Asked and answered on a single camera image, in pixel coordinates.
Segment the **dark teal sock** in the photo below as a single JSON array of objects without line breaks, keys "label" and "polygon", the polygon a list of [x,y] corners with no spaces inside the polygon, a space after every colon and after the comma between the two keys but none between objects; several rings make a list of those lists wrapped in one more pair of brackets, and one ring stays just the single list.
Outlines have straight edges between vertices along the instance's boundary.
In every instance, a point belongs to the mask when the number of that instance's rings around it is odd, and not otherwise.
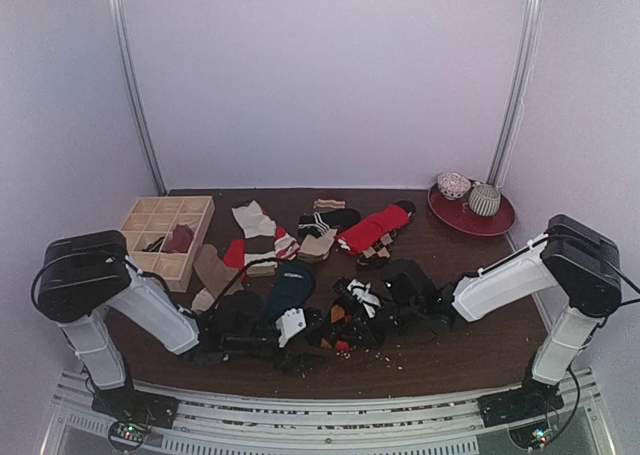
[{"label": "dark teal sock", "polygon": [[315,290],[314,270],[306,263],[287,261],[276,272],[276,279],[267,298],[265,315],[275,321],[287,310],[302,308]]}]

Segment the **argyle black red orange sock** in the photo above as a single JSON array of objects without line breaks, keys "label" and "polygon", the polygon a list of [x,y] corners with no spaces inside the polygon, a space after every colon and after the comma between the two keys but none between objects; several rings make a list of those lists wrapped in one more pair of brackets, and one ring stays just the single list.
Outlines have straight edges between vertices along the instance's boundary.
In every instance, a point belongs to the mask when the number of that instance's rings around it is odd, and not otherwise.
[{"label": "argyle black red orange sock", "polygon": [[387,332],[379,317],[370,316],[370,308],[371,305],[357,301],[335,299],[326,314],[305,335],[306,342],[312,347],[338,353],[380,349]]}]

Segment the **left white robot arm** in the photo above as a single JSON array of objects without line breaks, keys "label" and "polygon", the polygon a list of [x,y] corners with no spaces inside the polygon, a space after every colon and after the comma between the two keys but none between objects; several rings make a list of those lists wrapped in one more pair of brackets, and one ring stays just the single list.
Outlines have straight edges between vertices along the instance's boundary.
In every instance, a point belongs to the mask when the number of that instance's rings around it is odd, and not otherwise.
[{"label": "left white robot arm", "polygon": [[129,384],[124,356],[104,320],[113,309],[152,335],[173,355],[197,366],[240,355],[272,361],[287,375],[302,376],[323,363],[306,336],[320,322],[306,302],[315,288],[304,265],[282,262],[268,300],[226,284],[205,309],[188,309],[170,295],[158,273],[143,270],[116,230],[56,240],[44,254],[30,298],[63,332],[88,371],[95,390],[123,419],[137,417],[144,399]]}]

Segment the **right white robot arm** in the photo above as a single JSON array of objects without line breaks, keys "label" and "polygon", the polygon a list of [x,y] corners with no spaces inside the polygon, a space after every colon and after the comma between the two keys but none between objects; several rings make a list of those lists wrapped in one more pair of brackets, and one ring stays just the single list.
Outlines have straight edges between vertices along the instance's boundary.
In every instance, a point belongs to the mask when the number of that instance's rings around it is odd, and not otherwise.
[{"label": "right white robot arm", "polygon": [[442,287],[416,262],[397,260],[387,265],[380,292],[346,278],[334,290],[361,346],[411,321],[449,328],[457,319],[475,322],[533,293],[560,290],[566,304],[532,357],[527,383],[512,398],[517,413],[530,417],[550,401],[550,387],[560,382],[597,327],[622,306],[625,280],[615,242],[567,215],[556,215],[520,250]]}]

